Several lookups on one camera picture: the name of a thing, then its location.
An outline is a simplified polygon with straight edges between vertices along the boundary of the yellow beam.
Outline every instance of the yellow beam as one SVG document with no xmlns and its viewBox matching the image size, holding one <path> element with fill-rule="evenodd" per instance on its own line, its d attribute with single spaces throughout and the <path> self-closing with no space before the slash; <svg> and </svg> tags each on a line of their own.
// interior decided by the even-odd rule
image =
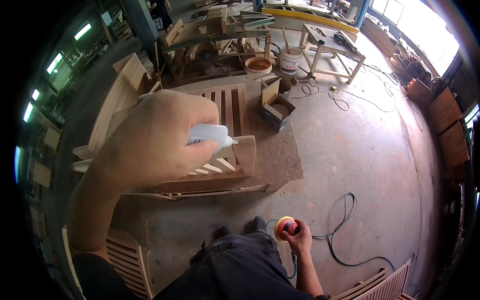
<svg viewBox="0 0 480 300">
<path fill-rule="evenodd" d="M 328 19 L 325 17 L 321 16 L 316 16 L 312 15 L 306 12 L 294 12 L 294 11 L 289 11 L 289 10 L 280 10 L 280 9 L 272 9 L 272 8 L 262 8 L 263 13 L 268 13 L 271 15 L 278 15 L 278 16 L 284 16 L 284 17 L 290 17 L 290 18 L 296 18 L 296 19 L 303 19 L 303 20 L 308 20 L 308 21 L 313 21 L 319 24 L 324 24 L 327 26 L 331 26 L 333 28 L 337 28 L 343 31 L 350 32 L 352 34 L 357 34 L 359 32 L 359 29 L 347 24 L 344 24 L 339 21 L 335 21 L 332 19 Z"/>
</svg>

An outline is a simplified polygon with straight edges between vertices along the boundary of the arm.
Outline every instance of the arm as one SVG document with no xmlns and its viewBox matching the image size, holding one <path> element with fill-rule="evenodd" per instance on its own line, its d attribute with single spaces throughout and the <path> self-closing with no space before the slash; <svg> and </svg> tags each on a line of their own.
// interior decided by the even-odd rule
<svg viewBox="0 0 480 300">
<path fill-rule="evenodd" d="M 291 236 L 287 232 L 282 231 L 282 238 L 286 239 L 290 244 L 290 248 L 298 257 L 298 275 L 297 289 L 312 294 L 314 297 L 323 295 L 324 291 L 318 281 L 317 272 L 313 266 L 310 248 L 312 246 L 312 234 L 307 223 L 303 220 L 295 220 L 300 225 L 300 232 Z"/>
<path fill-rule="evenodd" d="M 120 195 L 175 180 L 208 162 L 218 144 L 185 146 L 198 123 L 218 124 L 214 102 L 162 90 L 142 101 L 96 154 L 68 205 L 72 256 L 90 252 L 108 261 L 104 243 Z"/>
<path fill-rule="evenodd" d="M 172 11 L 172 7 L 170 5 L 170 2 L 168 0 L 165 0 L 165 4 L 167 5 L 167 8 L 168 8 L 168 11 L 171 12 Z"/>
</svg>

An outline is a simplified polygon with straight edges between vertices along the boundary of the plaid shorts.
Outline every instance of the plaid shorts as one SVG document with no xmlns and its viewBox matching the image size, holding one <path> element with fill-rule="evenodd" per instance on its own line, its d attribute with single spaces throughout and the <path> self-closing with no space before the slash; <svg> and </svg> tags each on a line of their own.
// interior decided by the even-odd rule
<svg viewBox="0 0 480 300">
<path fill-rule="evenodd" d="M 155 28 L 157 31 L 162 31 L 163 30 L 163 23 L 162 23 L 162 17 L 158 15 L 153 15 L 152 16 L 153 24 L 155 24 Z"/>
</svg>

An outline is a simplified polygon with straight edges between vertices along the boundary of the air hose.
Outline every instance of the air hose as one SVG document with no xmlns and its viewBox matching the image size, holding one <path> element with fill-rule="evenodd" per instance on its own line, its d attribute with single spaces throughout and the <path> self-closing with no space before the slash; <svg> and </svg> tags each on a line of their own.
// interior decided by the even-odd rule
<svg viewBox="0 0 480 300">
<path fill-rule="evenodd" d="M 352 197 L 352 201 L 353 201 L 353 205 L 355 205 L 355 210 L 353 211 L 353 213 L 347 217 L 347 196 L 351 196 Z M 347 266 L 347 267 L 355 267 L 355 266 L 358 266 L 358 265 L 361 265 L 361 264 L 365 264 L 369 261 L 372 261 L 374 259 L 383 259 L 385 260 L 391 267 L 392 269 L 395 271 L 395 267 L 393 267 L 393 264 L 391 261 L 389 261 L 387 258 L 383 257 L 383 256 L 375 256 L 375 257 L 372 257 L 370 259 L 367 259 L 366 261 L 363 261 L 363 262 L 360 262 L 360 263 L 357 263 L 357 264 L 347 264 L 347 263 L 344 263 L 343 261 L 341 261 L 338 256 L 335 254 L 335 251 L 333 249 L 333 235 L 340 230 L 340 228 L 342 228 L 342 225 L 347 222 L 350 218 L 353 217 L 353 215 L 357 212 L 357 209 L 358 209 L 358 201 L 357 201 L 357 198 L 355 197 L 355 195 L 352 193 L 352 192 L 347 192 L 345 195 L 344 195 L 344 214 L 343 214 L 343 220 L 342 222 L 340 222 L 340 224 L 338 224 L 338 226 L 334 229 L 334 231 L 332 233 L 329 233 L 327 235 L 312 235 L 312 238 L 315 239 L 315 240 L 319 240 L 319 239 L 323 239 L 323 238 L 326 238 L 327 239 L 327 243 L 328 243 L 328 248 L 330 249 L 330 254 L 332 255 L 333 259 L 341 264 L 341 265 L 344 265 L 344 266 Z M 267 227 L 268 227 L 268 224 L 270 224 L 270 222 L 276 222 L 278 221 L 278 219 L 271 219 L 270 221 L 267 222 L 267 225 L 265 226 L 265 234 L 267 233 Z M 297 275 L 297 255 L 292 251 L 292 261 L 293 261 L 293 275 L 292 276 L 289 276 L 288 278 L 289 279 L 293 279 L 295 278 L 295 276 Z"/>
</svg>

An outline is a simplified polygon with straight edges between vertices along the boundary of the person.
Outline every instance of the person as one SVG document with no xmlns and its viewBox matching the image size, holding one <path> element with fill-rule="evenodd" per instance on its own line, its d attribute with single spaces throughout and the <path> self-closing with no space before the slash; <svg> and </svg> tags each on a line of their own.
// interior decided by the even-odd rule
<svg viewBox="0 0 480 300">
<path fill-rule="evenodd" d="M 83 294 L 92 299 L 135 299 L 109 264 L 105 249 L 113 210 L 123 191 L 187 175 L 210 160 L 218 144 L 186 146 L 190 129 L 218 124 L 216 104 L 204 97 L 161 90 L 143 100 L 93 159 L 68 204 L 68 240 Z M 282 266 L 276 243 L 255 218 L 255 232 L 224 236 L 190 259 L 188 270 L 155 299 L 328 299 L 315 272 L 312 235 L 303 220 L 299 234 L 282 232 L 298 256 L 297 287 Z"/>
<path fill-rule="evenodd" d="M 149 9 L 153 23 L 157 31 L 165 30 L 166 33 L 172 28 L 172 19 L 168 15 L 168 11 L 172 11 L 172 7 L 168 0 L 150 0 L 151 7 Z"/>
</svg>

